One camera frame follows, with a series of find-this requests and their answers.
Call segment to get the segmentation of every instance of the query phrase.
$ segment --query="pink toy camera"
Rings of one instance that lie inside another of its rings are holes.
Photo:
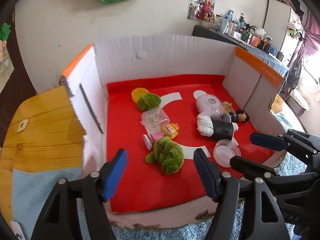
[[[197,98],[196,106],[199,113],[208,112],[212,119],[219,119],[224,114],[224,107],[220,100],[213,95],[201,95]]]

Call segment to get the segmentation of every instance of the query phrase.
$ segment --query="blue tablecloth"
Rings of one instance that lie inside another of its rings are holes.
[[[236,39],[219,32],[216,32],[214,30],[209,30],[207,28],[204,28],[203,26],[196,25],[193,29],[193,36],[197,37],[203,37],[218,41],[223,41],[227,43],[231,43],[237,46],[240,46],[241,48],[246,49],[251,54],[255,55],[259,59],[261,59],[263,62],[267,63],[271,68],[273,68],[275,71],[277,71],[282,77],[284,77],[285,80],[287,80],[288,74],[289,74],[289,68],[271,57],[269,54],[265,53],[264,51],[258,49],[258,48],[251,48],[248,45],[245,45],[241,43],[240,41],[237,41]]]

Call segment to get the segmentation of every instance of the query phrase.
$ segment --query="blue gripper pad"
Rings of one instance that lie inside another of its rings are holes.
[[[114,163],[112,170],[105,181],[105,188],[102,195],[105,202],[115,195],[116,189],[124,172],[124,168],[127,165],[127,161],[128,153],[126,150],[121,149],[120,156],[116,160],[116,163]]]
[[[215,163],[208,160],[208,157],[200,148],[195,150],[193,154],[193,162],[201,178],[207,196],[213,201],[217,200],[219,198],[217,194],[217,185],[220,182],[219,174],[221,170]]]
[[[250,135],[250,142],[254,145],[278,152],[288,148],[288,144],[281,137],[257,132],[254,132],[252,135]]]

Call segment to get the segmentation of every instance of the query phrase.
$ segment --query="red mat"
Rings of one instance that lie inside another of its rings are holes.
[[[147,164],[144,160],[149,153],[144,145],[142,135],[146,134],[140,123],[141,111],[131,99],[131,91],[144,87],[159,96],[179,92],[182,100],[167,104],[163,110],[171,122],[178,123],[179,135],[174,139],[186,146],[200,147],[205,145],[212,155],[215,146],[197,131],[195,90],[203,90],[217,96],[220,101],[238,106],[223,88],[224,76],[213,75],[181,75],[175,77],[143,79],[135,81],[115,82],[107,85],[108,102],[108,134],[107,161],[110,161],[119,148],[128,152],[128,164],[120,181],[116,194],[111,198],[112,212],[137,212],[157,208],[170,207],[202,197],[205,190],[197,174],[193,160],[185,160],[179,172],[173,175],[162,173],[160,165]],[[239,123],[239,130],[234,137],[239,143],[241,156],[259,163],[273,154],[259,146],[252,145],[249,136],[256,132],[250,122]],[[220,167],[237,178],[242,175],[231,168]]]

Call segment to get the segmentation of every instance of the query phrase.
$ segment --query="cardboard box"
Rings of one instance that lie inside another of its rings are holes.
[[[239,40],[241,40],[242,34],[236,32],[236,31],[232,31],[232,32],[231,32],[231,36],[232,36],[232,37],[235,37],[235,38],[237,38],[237,39],[239,39]]]
[[[84,176],[106,161],[108,91],[110,82],[182,74],[225,76],[223,86],[240,108],[250,115],[262,133],[278,135],[284,128],[270,107],[283,78],[244,49],[220,41],[191,36],[150,35],[109,39],[89,45],[65,69],[61,82],[68,87],[70,102],[82,127]],[[285,152],[275,152],[265,165],[275,167]],[[202,213],[214,213],[217,204],[207,196],[177,206],[135,213],[111,213],[118,226],[178,228],[198,223]]]

